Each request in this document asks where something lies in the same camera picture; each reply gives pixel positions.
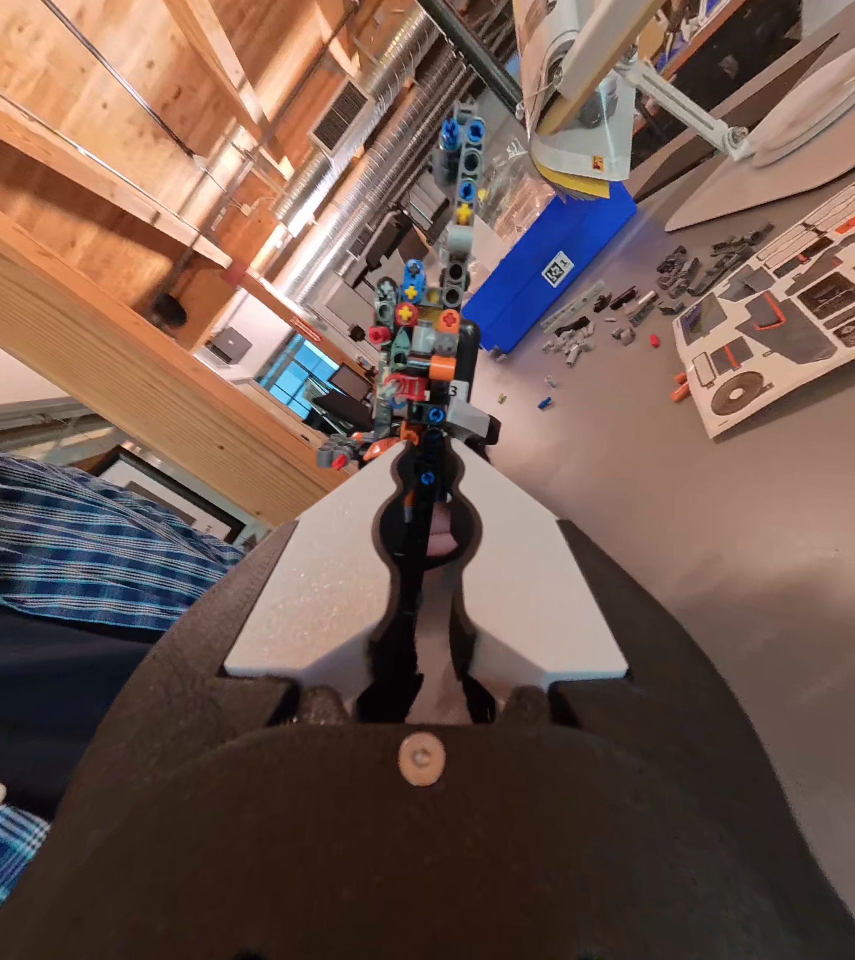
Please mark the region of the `white air vent grille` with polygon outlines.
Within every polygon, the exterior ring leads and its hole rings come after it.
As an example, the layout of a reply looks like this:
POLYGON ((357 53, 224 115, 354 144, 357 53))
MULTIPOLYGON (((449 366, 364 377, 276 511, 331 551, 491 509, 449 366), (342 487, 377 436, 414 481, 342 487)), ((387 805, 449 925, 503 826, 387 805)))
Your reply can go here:
POLYGON ((344 79, 325 111, 309 129, 309 139, 326 155, 334 155, 370 103, 368 95, 353 79, 344 79))

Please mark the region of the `blue plastic bin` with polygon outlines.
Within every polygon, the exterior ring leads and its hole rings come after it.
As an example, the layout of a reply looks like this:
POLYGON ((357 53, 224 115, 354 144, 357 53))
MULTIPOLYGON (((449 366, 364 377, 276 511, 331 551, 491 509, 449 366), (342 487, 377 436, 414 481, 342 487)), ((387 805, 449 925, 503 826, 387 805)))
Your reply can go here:
POLYGON ((552 199, 463 308, 482 349, 510 353, 636 211, 622 182, 607 198, 552 199))

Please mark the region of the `dark trousers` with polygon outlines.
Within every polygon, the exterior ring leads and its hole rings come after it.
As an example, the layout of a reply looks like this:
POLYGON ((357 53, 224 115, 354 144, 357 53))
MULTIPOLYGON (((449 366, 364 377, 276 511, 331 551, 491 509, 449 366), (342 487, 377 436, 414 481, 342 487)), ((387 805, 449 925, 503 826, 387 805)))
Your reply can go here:
POLYGON ((10 804, 53 819, 98 725, 162 635, 0 605, 0 784, 10 804))

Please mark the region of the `light grey lego beam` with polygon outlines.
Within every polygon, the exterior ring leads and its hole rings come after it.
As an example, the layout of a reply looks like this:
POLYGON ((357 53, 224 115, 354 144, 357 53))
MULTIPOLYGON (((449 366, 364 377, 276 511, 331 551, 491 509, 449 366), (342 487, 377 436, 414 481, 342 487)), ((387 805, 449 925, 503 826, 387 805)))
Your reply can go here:
POLYGON ((544 318, 540 323, 540 329, 544 332, 550 332, 567 322, 569 318, 577 319, 584 312, 584 309, 592 304, 604 290, 605 283, 602 280, 594 282, 586 291, 574 296, 569 302, 544 318))

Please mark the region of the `pile of grey lego pieces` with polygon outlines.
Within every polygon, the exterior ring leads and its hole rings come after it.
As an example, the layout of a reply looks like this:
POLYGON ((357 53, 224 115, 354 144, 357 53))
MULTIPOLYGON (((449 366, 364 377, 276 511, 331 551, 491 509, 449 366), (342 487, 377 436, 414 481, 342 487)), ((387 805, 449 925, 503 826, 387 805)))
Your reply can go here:
POLYGON ((711 245, 705 258, 689 256, 683 245, 675 246, 657 265, 652 284, 632 284, 620 290, 605 290, 583 313, 571 317, 549 332, 541 345, 544 354, 559 355, 568 367, 596 345, 598 325, 608 325, 614 342, 632 344, 640 326, 653 314, 674 318, 711 292, 766 241, 774 229, 767 222, 757 229, 732 234, 711 245))

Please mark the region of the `framed picture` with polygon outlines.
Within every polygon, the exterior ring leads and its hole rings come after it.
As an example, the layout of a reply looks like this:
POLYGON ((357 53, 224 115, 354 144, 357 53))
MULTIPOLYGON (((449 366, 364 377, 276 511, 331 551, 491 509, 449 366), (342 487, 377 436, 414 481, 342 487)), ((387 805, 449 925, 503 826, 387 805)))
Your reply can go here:
POLYGON ((92 476, 153 502, 191 529, 228 545, 242 537, 246 522, 123 446, 109 450, 91 468, 92 476))

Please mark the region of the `black computer monitor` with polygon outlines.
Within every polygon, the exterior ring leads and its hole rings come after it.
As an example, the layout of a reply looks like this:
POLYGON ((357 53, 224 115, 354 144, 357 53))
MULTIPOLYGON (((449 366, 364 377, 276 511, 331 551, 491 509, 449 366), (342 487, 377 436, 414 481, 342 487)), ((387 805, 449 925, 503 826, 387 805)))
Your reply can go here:
POLYGON ((310 401, 313 407, 349 426, 351 432, 370 432, 374 428, 372 385, 366 378, 341 365, 322 387, 324 390, 310 401))

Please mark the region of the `lego sticker sheet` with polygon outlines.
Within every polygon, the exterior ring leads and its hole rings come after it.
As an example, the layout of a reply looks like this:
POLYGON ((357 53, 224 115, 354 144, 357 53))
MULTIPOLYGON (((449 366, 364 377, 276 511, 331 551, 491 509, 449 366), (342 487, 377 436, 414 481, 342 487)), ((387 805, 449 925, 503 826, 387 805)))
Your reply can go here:
POLYGON ((714 439, 855 360, 855 180, 698 294, 673 323, 714 439))

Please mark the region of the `silver air duct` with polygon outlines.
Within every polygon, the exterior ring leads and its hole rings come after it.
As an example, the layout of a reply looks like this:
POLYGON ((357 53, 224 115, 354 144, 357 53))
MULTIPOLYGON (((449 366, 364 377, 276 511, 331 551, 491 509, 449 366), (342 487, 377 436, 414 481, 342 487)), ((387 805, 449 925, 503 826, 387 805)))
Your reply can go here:
POLYGON ((291 300, 303 304, 337 268, 368 220, 389 204, 391 191, 405 172, 430 149, 467 73, 467 64, 449 45, 431 58, 421 81, 394 110, 320 221, 301 242, 284 276, 276 281, 278 290, 284 289, 291 300))
POLYGON ((437 39, 434 21, 413 5, 401 20, 384 52, 358 78, 351 78, 371 102, 355 122, 339 150, 328 156, 310 140, 312 149, 296 169, 271 216, 290 234, 298 235, 337 184, 351 158, 386 117, 417 67, 437 39))

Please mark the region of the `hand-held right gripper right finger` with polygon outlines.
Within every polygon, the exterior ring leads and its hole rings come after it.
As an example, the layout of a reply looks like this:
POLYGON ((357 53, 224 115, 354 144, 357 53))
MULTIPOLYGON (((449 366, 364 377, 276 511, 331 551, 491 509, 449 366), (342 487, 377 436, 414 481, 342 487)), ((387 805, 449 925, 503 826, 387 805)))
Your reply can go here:
POLYGON ((628 662, 559 518, 450 443, 452 722, 490 722, 518 688, 621 680, 628 662))

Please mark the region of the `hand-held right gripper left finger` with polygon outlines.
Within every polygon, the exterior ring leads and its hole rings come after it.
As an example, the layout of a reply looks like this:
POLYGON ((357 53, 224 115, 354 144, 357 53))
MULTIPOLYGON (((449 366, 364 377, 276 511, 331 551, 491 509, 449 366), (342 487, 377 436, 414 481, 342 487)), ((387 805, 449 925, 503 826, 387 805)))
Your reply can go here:
POLYGON ((402 491, 400 442, 296 519, 223 662, 233 679, 329 687, 373 722, 403 722, 417 695, 416 658, 392 678, 373 651, 397 607, 396 568, 381 536, 402 491))

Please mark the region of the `black orange lego car chassis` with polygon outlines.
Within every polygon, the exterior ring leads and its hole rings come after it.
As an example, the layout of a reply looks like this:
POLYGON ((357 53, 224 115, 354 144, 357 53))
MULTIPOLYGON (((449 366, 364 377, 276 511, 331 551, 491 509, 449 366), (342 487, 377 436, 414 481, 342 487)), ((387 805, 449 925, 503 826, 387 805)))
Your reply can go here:
POLYGON ((403 281, 377 282, 367 338, 379 350, 373 389, 373 426, 350 437, 331 437, 318 449, 318 467, 340 472, 406 443, 413 456, 405 482, 397 562, 401 622, 414 629, 430 558, 434 508, 451 498, 447 438, 487 439, 492 419, 470 396, 481 330, 463 317, 470 285, 474 228, 480 210, 486 126, 467 103, 456 102, 440 127, 431 171, 452 212, 442 245, 439 283, 424 263, 406 261, 403 281))

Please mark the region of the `person in plaid shirt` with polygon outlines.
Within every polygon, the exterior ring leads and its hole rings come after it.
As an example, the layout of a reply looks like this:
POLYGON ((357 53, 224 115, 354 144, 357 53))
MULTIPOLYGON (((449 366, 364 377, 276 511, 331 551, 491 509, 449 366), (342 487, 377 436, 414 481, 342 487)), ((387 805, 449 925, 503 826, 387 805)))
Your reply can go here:
MULTIPOLYGON (((0 606, 162 631, 244 551, 83 470, 0 453, 0 606)), ((50 831, 0 783, 0 907, 50 831)))

